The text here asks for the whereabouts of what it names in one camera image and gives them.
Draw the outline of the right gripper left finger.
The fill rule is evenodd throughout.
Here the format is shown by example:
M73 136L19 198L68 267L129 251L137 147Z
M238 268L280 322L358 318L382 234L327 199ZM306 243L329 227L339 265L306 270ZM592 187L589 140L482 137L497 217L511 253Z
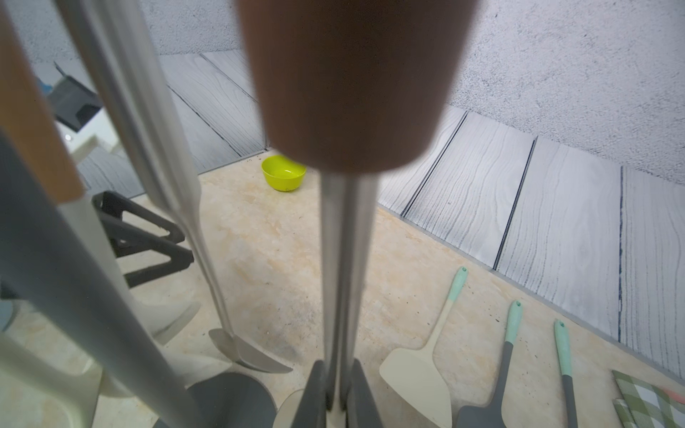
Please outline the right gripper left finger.
M324 428L326 426L326 365L317 360L294 414L292 428Z

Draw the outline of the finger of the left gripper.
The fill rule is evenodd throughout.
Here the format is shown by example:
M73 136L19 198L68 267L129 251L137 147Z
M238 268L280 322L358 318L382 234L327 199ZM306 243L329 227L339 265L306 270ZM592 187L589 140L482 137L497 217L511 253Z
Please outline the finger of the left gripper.
M130 288L188 269L194 263L193 252L180 245L186 236L173 222L116 192L96 194L91 201L116 258L145 251L169 257L164 263L126 273L124 278ZM167 234L158 236L133 226L123 219L125 212L158 226Z

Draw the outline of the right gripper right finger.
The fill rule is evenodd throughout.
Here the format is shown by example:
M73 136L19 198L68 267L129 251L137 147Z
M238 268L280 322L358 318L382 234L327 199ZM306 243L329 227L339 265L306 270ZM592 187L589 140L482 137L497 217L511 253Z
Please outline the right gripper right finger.
M347 398L348 428L383 428L376 401L359 360L351 369L351 387Z

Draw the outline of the cream spatula mint handle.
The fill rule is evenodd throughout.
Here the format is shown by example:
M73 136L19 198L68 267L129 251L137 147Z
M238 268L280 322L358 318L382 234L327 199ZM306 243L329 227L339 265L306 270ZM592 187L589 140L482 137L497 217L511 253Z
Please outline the cream spatula mint handle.
M71 427L92 426L103 376L97 363L74 376L49 365L1 333L1 371L57 399Z
M438 427L452 426L451 394L439 373L433 353L468 270L460 267L453 278L442 312L426 344L419 350L397 348L380 366L381 378L408 404Z

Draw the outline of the grey utensil rack stand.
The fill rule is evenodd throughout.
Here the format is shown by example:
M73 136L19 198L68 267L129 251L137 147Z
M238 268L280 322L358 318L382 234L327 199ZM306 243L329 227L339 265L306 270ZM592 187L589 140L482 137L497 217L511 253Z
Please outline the grey utensil rack stand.
M1 140L1 276L169 427L270 427L276 407L246 374L185 387L132 310Z

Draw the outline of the grey spatula mint handle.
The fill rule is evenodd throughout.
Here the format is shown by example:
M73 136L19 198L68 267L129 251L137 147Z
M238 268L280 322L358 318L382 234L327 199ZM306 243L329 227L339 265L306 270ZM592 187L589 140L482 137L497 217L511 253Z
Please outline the grey spatula mint handle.
M558 363L565 394L565 409L567 410L567 427L577 428L578 417L574 397L573 366L570 340L567 326L560 319L554 322L554 334L558 352Z

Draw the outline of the grey ladle brown handle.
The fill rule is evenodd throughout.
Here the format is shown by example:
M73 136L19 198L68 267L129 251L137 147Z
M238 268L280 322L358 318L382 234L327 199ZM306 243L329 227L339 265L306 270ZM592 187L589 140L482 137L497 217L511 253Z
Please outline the grey ladle brown handle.
M347 427L379 177L428 148L478 6L237 5L269 142L320 176L325 427Z

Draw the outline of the green plastic bowl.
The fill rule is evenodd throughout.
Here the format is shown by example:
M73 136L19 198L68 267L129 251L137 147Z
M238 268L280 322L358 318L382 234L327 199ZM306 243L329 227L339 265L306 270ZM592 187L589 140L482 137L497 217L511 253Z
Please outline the green plastic bowl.
M278 192L292 192L303 183L307 168L283 155L262 161L262 173L267 184Z

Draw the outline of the green checkered cloth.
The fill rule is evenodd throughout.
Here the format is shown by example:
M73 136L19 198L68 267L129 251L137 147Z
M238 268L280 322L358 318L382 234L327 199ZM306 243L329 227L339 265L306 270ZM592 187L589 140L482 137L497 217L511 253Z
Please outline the green checkered cloth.
M622 394L613 405L623 427L684 426L684 404L664 389L617 370L612 374Z

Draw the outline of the pink board under cloth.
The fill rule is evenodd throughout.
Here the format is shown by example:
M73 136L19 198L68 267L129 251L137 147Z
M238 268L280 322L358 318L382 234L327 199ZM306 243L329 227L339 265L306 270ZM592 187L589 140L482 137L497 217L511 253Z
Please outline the pink board under cloth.
M672 404L679 403L681 405L685 405L685 397L683 397L682 395L671 390L668 390L666 388L663 388L663 392L670 399Z

